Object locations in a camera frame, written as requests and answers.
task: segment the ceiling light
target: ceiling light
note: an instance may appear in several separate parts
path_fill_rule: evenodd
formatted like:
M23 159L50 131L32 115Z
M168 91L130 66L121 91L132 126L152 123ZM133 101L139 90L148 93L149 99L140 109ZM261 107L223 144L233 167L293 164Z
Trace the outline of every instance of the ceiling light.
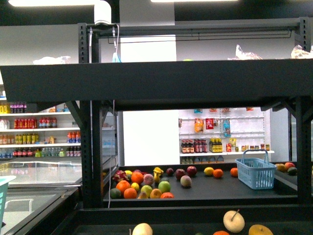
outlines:
M12 6L81 6L94 5L99 0L9 0Z
M151 0L151 2L197 2L197 1L238 1L238 0Z

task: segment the white cable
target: white cable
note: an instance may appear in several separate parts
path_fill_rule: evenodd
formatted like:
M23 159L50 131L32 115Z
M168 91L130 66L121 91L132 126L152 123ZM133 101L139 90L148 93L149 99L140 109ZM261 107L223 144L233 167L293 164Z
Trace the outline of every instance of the white cable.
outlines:
M117 49L118 49L118 39L119 39L119 25L118 24L116 24L116 26L117 26L117 41L116 41L116 54L117 54Z
M113 117L115 112L115 99L113 100ZM111 190L111 161L112 161L112 149L113 149L113 141L115 137L115 120L113 119L113 136L112 136L112 141L111 141L111 153L110 153L110 165L109 165L109 203L108 203L108 208L110 208L110 203L111 203L111 197L110 197L110 190Z

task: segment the black shelf rail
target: black shelf rail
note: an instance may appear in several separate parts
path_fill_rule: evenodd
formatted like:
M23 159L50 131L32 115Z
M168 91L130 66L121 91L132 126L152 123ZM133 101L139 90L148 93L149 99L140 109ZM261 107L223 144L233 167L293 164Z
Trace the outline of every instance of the black shelf rail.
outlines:
M311 27L306 17L283 23L121 27L120 35L283 29L294 30L295 44L310 51ZM287 108L297 121L297 199L301 205L311 204L312 59L99 63L99 39L111 34L112 28L107 26L78 24L79 64L0 67L9 102L35 103L36 109L67 102L82 133L84 208L103 207L101 126L106 113L113 108L114 111L247 106L260 106L263 111ZM184 85L195 80L218 82L210 92L207 89L195 91ZM63 87L71 89L64 93ZM80 107L75 100L81 101Z

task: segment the blue plastic basket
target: blue plastic basket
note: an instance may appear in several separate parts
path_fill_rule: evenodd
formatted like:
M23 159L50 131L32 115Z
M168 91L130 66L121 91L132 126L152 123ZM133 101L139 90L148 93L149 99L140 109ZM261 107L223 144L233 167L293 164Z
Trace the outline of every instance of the blue plastic basket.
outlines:
M264 151L264 160L246 158L247 152ZM270 189L274 187L276 166L268 162L268 152L265 149L246 150L242 158L235 160L238 168L238 179L252 189Z
M3 221L3 213L5 207L6 193L8 191L9 182L14 180L16 176L8 175L8 176L0 176L0 221Z

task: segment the white device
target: white device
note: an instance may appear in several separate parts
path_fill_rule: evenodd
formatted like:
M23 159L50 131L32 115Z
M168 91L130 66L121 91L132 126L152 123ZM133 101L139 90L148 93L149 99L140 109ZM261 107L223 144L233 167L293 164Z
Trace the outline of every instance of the white device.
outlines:
M106 1L97 1L94 4L94 24L111 24L111 6Z

